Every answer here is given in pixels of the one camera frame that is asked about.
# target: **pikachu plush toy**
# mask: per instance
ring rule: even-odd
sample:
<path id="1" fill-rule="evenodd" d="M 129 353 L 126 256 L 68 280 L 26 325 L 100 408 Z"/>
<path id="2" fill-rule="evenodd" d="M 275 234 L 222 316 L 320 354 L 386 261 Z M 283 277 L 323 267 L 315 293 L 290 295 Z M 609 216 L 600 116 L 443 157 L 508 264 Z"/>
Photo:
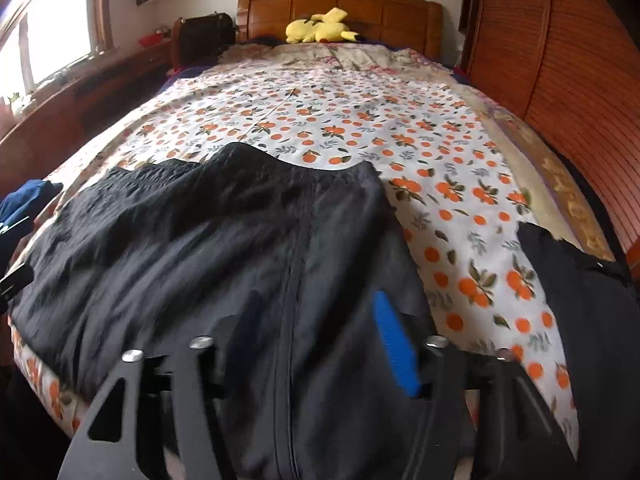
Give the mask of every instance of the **pikachu plush toy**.
<path id="1" fill-rule="evenodd" d="M 357 32 L 351 32 L 342 20 L 347 13 L 334 7 L 326 14 L 314 14 L 310 20 L 296 20 L 287 26 L 287 43 L 321 43 L 349 40 L 357 41 Z"/>

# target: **wooden wardrobe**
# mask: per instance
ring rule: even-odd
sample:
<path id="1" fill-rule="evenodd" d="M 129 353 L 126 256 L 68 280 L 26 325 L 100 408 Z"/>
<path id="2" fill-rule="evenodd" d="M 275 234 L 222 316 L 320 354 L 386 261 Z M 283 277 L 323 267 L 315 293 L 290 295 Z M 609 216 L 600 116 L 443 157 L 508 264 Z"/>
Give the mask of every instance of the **wooden wardrobe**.
<path id="1" fill-rule="evenodd" d="M 640 260 L 640 52 L 625 27 L 606 0 L 477 8 L 471 82 L 575 164 Z"/>

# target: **mattress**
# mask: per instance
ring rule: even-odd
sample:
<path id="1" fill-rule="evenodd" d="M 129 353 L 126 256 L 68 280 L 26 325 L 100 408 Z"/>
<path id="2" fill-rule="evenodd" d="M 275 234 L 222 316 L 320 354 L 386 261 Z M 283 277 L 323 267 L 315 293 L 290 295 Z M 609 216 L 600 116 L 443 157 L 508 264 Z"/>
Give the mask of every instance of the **mattress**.
<path id="1" fill-rule="evenodd" d="M 322 170 L 370 161 L 396 208 L 438 331 L 469 351 L 511 349 L 577 452 L 562 341 L 517 225 L 537 223 L 588 253 L 612 254 L 575 182 L 540 138 L 413 50 L 231 47 L 217 66 L 174 82 L 50 174 L 64 191 L 36 219 L 14 264 L 110 168 L 205 162 L 238 141 Z M 76 395 L 9 323 L 15 362 L 72 436 L 91 399 Z"/>

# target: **red object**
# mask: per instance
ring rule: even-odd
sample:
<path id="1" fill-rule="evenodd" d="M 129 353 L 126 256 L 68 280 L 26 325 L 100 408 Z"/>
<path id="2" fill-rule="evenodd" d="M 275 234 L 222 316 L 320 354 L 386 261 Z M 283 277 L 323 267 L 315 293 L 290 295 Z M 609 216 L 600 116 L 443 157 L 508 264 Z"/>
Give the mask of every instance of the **red object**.
<path id="1" fill-rule="evenodd" d="M 149 48 L 150 46 L 157 45 L 164 38 L 164 34 L 162 32 L 156 32 L 155 34 L 149 34 L 148 36 L 144 36 L 138 40 L 138 43 L 142 45 L 143 48 Z"/>

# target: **window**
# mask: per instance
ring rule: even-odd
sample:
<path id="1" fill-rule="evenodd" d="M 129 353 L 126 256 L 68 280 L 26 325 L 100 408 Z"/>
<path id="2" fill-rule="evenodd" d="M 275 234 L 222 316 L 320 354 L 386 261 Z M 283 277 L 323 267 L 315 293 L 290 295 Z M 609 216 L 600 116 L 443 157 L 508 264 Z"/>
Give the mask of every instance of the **window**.
<path id="1" fill-rule="evenodd" d="M 32 93 L 59 70 L 109 46 L 97 34 L 95 20 L 104 10 L 96 13 L 96 0 L 30 0 L 20 8 L 21 1 L 12 2 L 20 10 L 0 50 L 0 96 Z"/>

